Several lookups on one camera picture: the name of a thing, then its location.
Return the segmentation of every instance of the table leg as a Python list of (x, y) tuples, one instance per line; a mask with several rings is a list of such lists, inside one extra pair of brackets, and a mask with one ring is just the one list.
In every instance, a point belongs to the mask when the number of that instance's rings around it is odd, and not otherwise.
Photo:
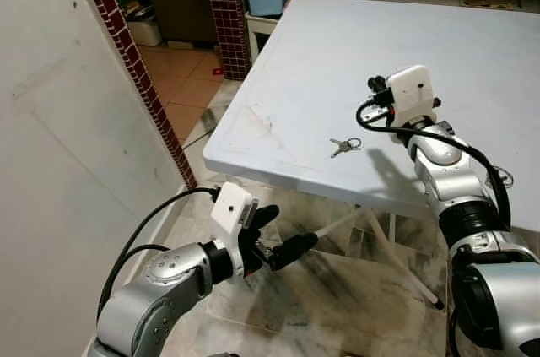
[(394, 253), (393, 248), (388, 239), (386, 238), (385, 233), (382, 231), (381, 224), (379, 224), (379, 220), (375, 217), (373, 211), (371, 211), (371, 209), (369, 208), (363, 208), (363, 210), (366, 218), (370, 222), (371, 228), (375, 233), (375, 237), (377, 238), (379, 244), (382, 247), (382, 250), (388, 257), (388, 259), (391, 261), (391, 263), (394, 265), (394, 267), (404, 273), (411, 280), (411, 282), (418, 289), (418, 291), (420, 291), (422, 295), (425, 296), (427, 300), (431, 302), (437, 309), (444, 309), (445, 304), (443, 304), (442, 301), (437, 298), (437, 295), (431, 292), (431, 290), (426, 287), (416, 275), (411, 273), (411, 271), (401, 262), (399, 258), (397, 258), (396, 253)]
[(251, 54), (251, 64), (254, 64), (257, 57), (259, 56), (259, 45), (257, 44), (257, 36), (249, 27), (249, 22), (247, 26), (247, 34), (250, 39), (250, 54)]
[(361, 214), (363, 212), (363, 209), (358, 207), (354, 211), (349, 212), (345, 216), (341, 217), (338, 220), (335, 220), (325, 226), (324, 228), (321, 228), (315, 232), (318, 238), (321, 238), (323, 236), (328, 235), (330, 232), (332, 232), (334, 229), (336, 229), (339, 225), (344, 224), (345, 222), (348, 222), (351, 218), (356, 216), (357, 214)]

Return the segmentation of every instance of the key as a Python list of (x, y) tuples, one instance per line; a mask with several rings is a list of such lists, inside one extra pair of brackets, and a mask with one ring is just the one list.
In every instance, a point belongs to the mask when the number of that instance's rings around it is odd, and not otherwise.
[(362, 141), (358, 138), (351, 138), (343, 141), (337, 139), (330, 139), (330, 142), (335, 143), (338, 146), (337, 150), (330, 156), (331, 159), (333, 159), (340, 153), (346, 153), (350, 150), (358, 150), (362, 145)]

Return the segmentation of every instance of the cable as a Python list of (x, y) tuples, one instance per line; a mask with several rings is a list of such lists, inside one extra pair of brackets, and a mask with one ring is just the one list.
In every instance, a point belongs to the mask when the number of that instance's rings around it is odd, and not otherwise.
[[(135, 254), (142, 252), (144, 250), (159, 250), (160, 252), (167, 252), (168, 250), (170, 250), (170, 248), (167, 246), (155, 245), (153, 243), (150, 243), (148, 245), (141, 245), (141, 246), (134, 247), (132, 250), (127, 252), (126, 256), (122, 259), (120, 268), (124, 267), (124, 264), (126, 264), (127, 260), (129, 260)], [(116, 280), (116, 276), (118, 275), (119, 272), (120, 272), (120, 269), (118, 269), (118, 271), (116, 272), (113, 282)]]
[(457, 349), (456, 326), (457, 326), (457, 314), (456, 314), (456, 310), (454, 310), (450, 317), (450, 324), (448, 327), (448, 344), (450, 345), (450, 351), (452, 352), (453, 357), (462, 357), (459, 354), (459, 350)]
[(453, 138), (448, 138), (446, 136), (438, 135), (436, 133), (430, 133), (417, 129), (410, 129), (407, 127), (374, 127), (362, 119), (362, 112), (364, 111), (364, 109), (373, 104), (375, 104), (373, 100), (368, 100), (364, 104), (362, 104), (360, 108), (356, 111), (356, 121), (361, 127), (374, 132), (407, 133), (411, 135), (419, 135), (424, 136), (425, 138), (439, 140), (469, 154), (478, 163), (483, 165), (488, 171), (489, 180), (491, 181), (491, 185), (493, 186), (495, 201), (497, 202), (497, 208), (499, 210), (499, 217), (502, 223), (506, 226), (506, 228), (508, 230), (510, 229), (510, 200), (508, 199), (508, 193), (506, 192), (505, 184), (500, 178), (499, 172), (493, 167), (493, 165), (489, 162), (488, 158), (480, 150), (475, 149), (472, 146), (466, 146), (465, 144), (459, 143)]
[(114, 280), (118, 274), (118, 272), (120, 271), (120, 269), (122, 268), (122, 265), (126, 262), (126, 260), (124, 260), (127, 256), (127, 253), (129, 251), (129, 248), (132, 246), (133, 242), (135, 241), (135, 239), (137, 239), (137, 236), (141, 233), (141, 231), (143, 230), (144, 226), (146, 226), (148, 224), (148, 222), (156, 215), (158, 214), (161, 210), (163, 210), (165, 207), (167, 207), (168, 205), (170, 205), (171, 203), (175, 202), (175, 201), (178, 201), (179, 199), (183, 198), (183, 197), (186, 197), (188, 195), (191, 195), (195, 192), (207, 192), (209, 193), (211, 196), (212, 196), (212, 200), (215, 202), (215, 200), (217, 199), (218, 195), (219, 195), (219, 189), (218, 188), (204, 188), (204, 187), (200, 187), (200, 188), (193, 188), (191, 190), (187, 190), (187, 191), (184, 191), (184, 192), (181, 192), (180, 194), (177, 194), (175, 195), (174, 197), (172, 198), (169, 198), (167, 201), (165, 201), (164, 203), (161, 203), (160, 205), (158, 205), (158, 207), (156, 207), (152, 212), (150, 212), (146, 218), (143, 219), (143, 221), (138, 225), (138, 227), (133, 231), (132, 235), (129, 237), (129, 239), (127, 240), (126, 244), (124, 245), (124, 247), (121, 249), (121, 252), (120, 254), (118, 255), (118, 257), (116, 258), (116, 261), (114, 263), (114, 265), (112, 266), (112, 269), (111, 271), (109, 272), (109, 276), (107, 277), (107, 280), (105, 281), (105, 284), (103, 285), (103, 290), (101, 290), (101, 296), (100, 296), (100, 302), (98, 304), (98, 314), (97, 314), (97, 317), (99, 318), (100, 317), (100, 314), (101, 314), (101, 311), (103, 310), (103, 307), (105, 306), (105, 303), (109, 300), (109, 298), (111, 297), (111, 291), (112, 291), (112, 285), (114, 284)]
[(209, 131), (207, 131), (203, 135), (199, 136), (198, 138), (193, 139), (190, 143), (186, 143), (184, 146), (182, 146), (182, 149), (186, 150), (186, 149), (190, 148), (195, 143), (197, 143), (199, 140), (201, 140), (202, 138), (208, 136), (210, 133), (212, 133), (215, 130), (216, 130), (216, 127), (213, 127), (212, 129), (210, 129)]
[(145, 250), (159, 250), (161, 252), (166, 252), (170, 250), (170, 248), (166, 246), (155, 245), (153, 243), (134, 247), (132, 250), (126, 253), (126, 256), (124, 256), (124, 258), (118, 263), (118, 265), (115, 264), (115, 266), (113, 266), (113, 268), (111, 269), (111, 272), (109, 273), (110, 278), (107, 278), (107, 280), (111, 280), (111, 286), (114, 285), (116, 277), (118, 277), (118, 274), (120, 273), (126, 262), (135, 254)]

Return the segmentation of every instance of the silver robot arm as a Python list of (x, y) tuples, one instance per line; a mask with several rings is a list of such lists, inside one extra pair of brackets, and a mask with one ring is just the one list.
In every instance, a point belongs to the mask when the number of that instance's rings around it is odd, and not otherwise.
[[(460, 329), (477, 346), (507, 357), (540, 356), (540, 260), (510, 232), (459, 148), (408, 130), (466, 144), (448, 122), (436, 122), (429, 74), (414, 66), (368, 81), (370, 101), (357, 113), (363, 127), (402, 143), (425, 186), (452, 261), (452, 294)], [(370, 124), (386, 118), (386, 127)]]
[(176, 321), (214, 285), (245, 277), (264, 262), (279, 270), (316, 244), (315, 234), (302, 234), (266, 248), (260, 229), (279, 209), (257, 205), (249, 192), (225, 183), (211, 213), (212, 240), (160, 253), (118, 290), (100, 313), (88, 356), (158, 357)]

